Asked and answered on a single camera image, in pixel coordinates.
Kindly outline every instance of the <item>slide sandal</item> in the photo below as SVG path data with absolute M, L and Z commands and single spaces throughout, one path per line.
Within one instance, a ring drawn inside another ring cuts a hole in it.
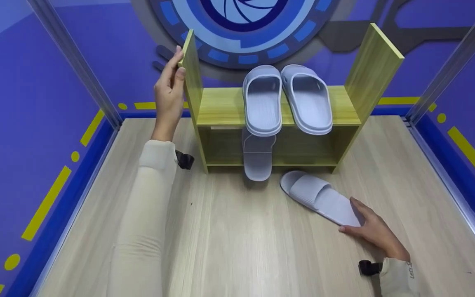
M 351 201 L 333 190 L 331 184 L 323 179 L 303 171 L 290 171 L 281 177 L 280 186 L 296 202 L 336 224 L 360 227 L 364 223 L 360 213 L 351 206 Z
M 285 66 L 281 77 L 296 126 L 307 134 L 329 133 L 333 116 L 326 83 L 311 69 L 296 64 Z
M 267 180 L 272 172 L 272 146 L 276 135 L 257 137 L 246 128 L 241 134 L 245 175 L 252 181 Z
M 252 69 L 243 81 L 245 124 L 257 137 L 271 137 L 281 130 L 281 77 L 270 65 Z

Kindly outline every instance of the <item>wooden floor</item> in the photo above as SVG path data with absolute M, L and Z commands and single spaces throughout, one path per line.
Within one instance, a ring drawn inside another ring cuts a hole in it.
M 111 247 L 154 120 L 126 120 L 41 287 L 45 297 L 105 296 Z M 198 155 L 190 120 L 177 149 Z M 321 177 L 380 214 L 412 254 L 421 295 L 475 297 L 475 237 L 401 120 L 370 117 L 338 173 Z M 172 297 L 379 296 L 357 262 L 379 257 L 279 187 L 240 172 L 178 170 L 166 225 Z

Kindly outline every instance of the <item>black wrist strap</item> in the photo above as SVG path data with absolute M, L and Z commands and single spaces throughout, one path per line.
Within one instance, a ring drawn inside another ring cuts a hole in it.
M 177 163 L 181 169 L 190 170 L 194 164 L 195 158 L 175 150 L 175 155 L 177 156 Z
M 382 270 L 382 263 L 372 263 L 369 260 L 362 260 L 358 262 L 358 270 L 360 274 L 366 276 L 379 274 Z

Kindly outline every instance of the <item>wooden shoe rack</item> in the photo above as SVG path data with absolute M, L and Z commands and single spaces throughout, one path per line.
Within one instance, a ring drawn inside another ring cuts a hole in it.
M 179 66 L 186 68 L 185 94 L 205 172 L 243 166 L 241 130 L 245 107 L 241 88 L 203 88 L 193 30 Z M 344 86 L 328 86 L 333 129 L 327 135 L 302 132 L 282 92 L 282 129 L 272 150 L 275 167 L 328 167 L 333 171 L 377 105 L 404 60 L 375 23 L 371 23 Z

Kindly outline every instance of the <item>white long sleeve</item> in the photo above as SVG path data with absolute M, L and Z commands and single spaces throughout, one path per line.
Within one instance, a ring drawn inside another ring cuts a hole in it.
M 173 143 L 145 144 L 113 248 L 108 297 L 162 296 L 161 256 L 176 170 Z
M 410 262 L 385 258 L 381 278 L 382 297 L 419 297 L 417 279 Z

